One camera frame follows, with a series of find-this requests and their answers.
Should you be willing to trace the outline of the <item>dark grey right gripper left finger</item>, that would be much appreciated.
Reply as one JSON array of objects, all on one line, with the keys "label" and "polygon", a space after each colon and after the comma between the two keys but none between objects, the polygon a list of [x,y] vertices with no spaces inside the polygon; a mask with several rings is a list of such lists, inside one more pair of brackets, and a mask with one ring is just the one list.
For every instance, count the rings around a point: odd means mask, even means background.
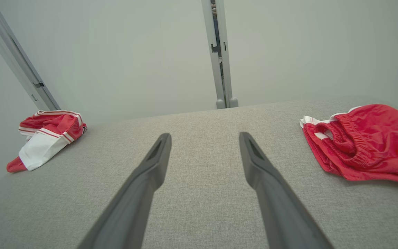
[{"label": "dark grey right gripper left finger", "polygon": [[165,180],[172,137],[161,134],[118,190],[79,249],[140,249],[155,191]]}]

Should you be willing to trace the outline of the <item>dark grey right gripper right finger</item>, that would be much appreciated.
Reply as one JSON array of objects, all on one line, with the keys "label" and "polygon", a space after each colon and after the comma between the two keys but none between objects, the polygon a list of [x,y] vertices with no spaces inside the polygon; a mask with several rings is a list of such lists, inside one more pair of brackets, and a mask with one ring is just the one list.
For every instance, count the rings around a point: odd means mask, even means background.
[{"label": "dark grey right gripper right finger", "polygon": [[331,249],[329,239],[253,136],[239,134],[247,183],[256,191],[271,249]]}]

